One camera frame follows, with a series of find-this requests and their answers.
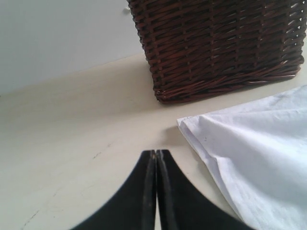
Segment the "wicker basket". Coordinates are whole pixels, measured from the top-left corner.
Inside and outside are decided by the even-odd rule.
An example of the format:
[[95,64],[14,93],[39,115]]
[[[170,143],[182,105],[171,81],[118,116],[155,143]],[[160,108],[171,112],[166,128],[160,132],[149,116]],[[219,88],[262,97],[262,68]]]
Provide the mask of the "wicker basket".
[[291,79],[306,0],[128,0],[163,103]]

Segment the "wicker weave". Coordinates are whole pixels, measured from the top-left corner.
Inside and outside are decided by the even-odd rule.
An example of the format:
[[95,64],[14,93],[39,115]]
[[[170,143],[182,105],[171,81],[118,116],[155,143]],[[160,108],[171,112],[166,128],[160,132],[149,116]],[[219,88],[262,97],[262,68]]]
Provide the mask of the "wicker weave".
[[291,79],[306,0],[128,0],[163,103]]

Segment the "white floor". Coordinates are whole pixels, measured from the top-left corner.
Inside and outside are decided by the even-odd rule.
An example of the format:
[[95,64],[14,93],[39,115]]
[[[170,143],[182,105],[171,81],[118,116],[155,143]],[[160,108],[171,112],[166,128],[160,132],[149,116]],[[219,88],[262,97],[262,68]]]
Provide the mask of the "white floor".
[[148,69],[136,55],[0,97],[0,229],[68,230],[150,149],[170,149],[193,184],[234,215],[176,119],[306,84],[307,64],[293,80],[172,106],[156,101]]

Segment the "white fabric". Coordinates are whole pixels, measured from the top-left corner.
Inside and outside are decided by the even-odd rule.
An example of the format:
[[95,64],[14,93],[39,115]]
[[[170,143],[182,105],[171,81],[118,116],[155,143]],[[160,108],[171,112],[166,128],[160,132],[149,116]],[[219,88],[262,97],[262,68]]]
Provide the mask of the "white fabric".
[[244,222],[307,230],[307,86],[178,126]]

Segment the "white wall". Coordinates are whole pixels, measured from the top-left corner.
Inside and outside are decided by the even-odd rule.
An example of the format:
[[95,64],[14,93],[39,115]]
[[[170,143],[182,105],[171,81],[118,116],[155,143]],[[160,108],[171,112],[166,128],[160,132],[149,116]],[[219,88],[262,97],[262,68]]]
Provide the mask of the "white wall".
[[141,52],[127,5],[0,0],[0,94]]

